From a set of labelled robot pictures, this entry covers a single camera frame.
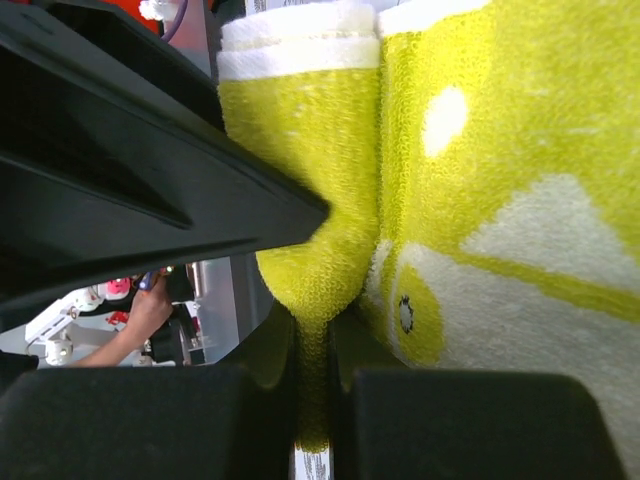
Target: black plastic panel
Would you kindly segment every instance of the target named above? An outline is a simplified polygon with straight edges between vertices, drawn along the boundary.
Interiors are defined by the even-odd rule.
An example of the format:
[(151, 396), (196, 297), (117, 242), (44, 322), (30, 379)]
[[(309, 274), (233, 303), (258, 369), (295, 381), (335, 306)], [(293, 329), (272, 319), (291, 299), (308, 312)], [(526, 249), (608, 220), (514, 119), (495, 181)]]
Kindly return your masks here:
[(168, 43), (117, 5), (99, 0), (36, 0), (52, 16), (127, 68), (224, 130), (216, 86)]
[(337, 480), (624, 478), (571, 378), (394, 367), (348, 313), (330, 338)]
[(25, 374), (0, 399), (0, 478), (287, 479), (294, 328), (276, 307), (214, 366)]
[(0, 3), (0, 65), (11, 92), (0, 254), (20, 259), (4, 262), (0, 314), (162, 265), (300, 243), (327, 216), (321, 199), (40, 8)]

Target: person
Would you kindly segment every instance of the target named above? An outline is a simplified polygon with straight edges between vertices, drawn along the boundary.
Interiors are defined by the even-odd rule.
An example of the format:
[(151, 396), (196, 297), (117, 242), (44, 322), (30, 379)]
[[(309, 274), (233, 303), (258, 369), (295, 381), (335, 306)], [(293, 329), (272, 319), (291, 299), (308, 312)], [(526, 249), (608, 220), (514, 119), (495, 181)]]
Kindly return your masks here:
[(138, 291), (131, 304), (127, 325), (107, 344), (71, 364), (72, 367), (113, 367), (122, 362), (167, 321), (173, 307), (166, 280), (159, 277), (148, 292)]

